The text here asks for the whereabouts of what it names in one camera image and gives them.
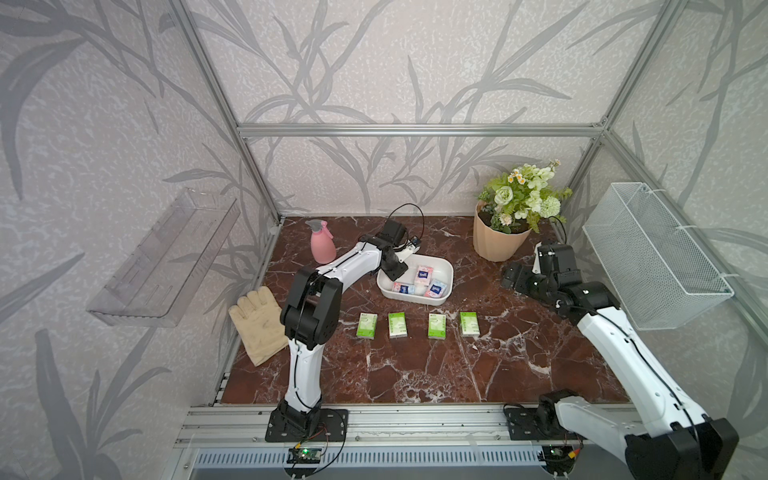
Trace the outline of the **white storage box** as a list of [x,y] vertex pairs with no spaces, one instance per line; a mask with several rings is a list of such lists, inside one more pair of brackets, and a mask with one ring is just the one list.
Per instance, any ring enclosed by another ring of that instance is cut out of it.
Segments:
[[[395,281],[391,280],[383,271],[377,273],[376,282],[381,293],[388,299],[411,302],[428,306],[440,306],[444,304],[453,291],[454,268],[446,259],[441,257],[413,254],[405,260],[407,271],[397,279],[400,284],[415,286],[414,293],[402,293],[394,288]],[[417,271],[420,266],[431,267],[432,279],[428,285],[415,283]],[[429,295],[432,284],[438,282],[444,286],[440,294]]]

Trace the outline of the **green tissue pack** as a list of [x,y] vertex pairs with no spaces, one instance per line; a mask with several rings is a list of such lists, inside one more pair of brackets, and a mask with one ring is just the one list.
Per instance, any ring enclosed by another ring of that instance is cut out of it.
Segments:
[[404,312],[388,314],[388,333],[390,338],[405,338],[408,336],[406,315]]
[[428,316],[427,337],[445,340],[447,335],[447,317],[445,314],[430,313]]
[[480,336],[479,321],[476,312],[460,313],[460,328],[463,337],[478,338]]
[[361,313],[358,320],[356,336],[363,339],[374,339],[377,320],[377,314]]

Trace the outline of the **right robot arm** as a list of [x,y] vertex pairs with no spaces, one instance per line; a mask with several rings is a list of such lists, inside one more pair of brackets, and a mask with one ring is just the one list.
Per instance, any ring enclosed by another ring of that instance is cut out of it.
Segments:
[[621,460],[636,479],[720,479],[739,443],[674,381],[631,326],[616,296],[586,282],[569,245],[538,244],[534,263],[508,264],[503,287],[535,299],[569,321],[606,361],[641,422],[624,422],[563,389],[543,394],[535,424],[548,438],[573,433]]

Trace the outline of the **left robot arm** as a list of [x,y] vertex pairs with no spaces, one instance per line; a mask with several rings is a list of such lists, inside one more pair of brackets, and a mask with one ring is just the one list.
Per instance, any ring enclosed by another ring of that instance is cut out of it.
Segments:
[[388,219],[381,231],[361,236],[339,258],[295,274],[280,316],[291,360],[288,389],[277,407],[280,414],[307,421],[320,410],[324,345],[337,329],[344,292],[367,274],[399,279],[408,270],[406,259],[420,246],[419,237],[407,238],[405,226]]

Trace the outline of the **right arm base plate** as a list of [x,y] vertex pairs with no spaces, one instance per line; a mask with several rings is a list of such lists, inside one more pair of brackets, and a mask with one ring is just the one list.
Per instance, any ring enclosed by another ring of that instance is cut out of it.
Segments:
[[502,407],[511,440],[583,442],[585,438],[568,431],[559,423],[555,409],[549,404],[526,407],[507,403]]

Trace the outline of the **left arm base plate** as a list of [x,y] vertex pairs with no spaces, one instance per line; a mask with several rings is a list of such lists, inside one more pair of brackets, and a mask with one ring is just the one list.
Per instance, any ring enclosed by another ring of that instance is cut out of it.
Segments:
[[301,412],[281,403],[271,412],[265,441],[287,443],[300,441],[341,442],[346,439],[349,411],[316,408]]

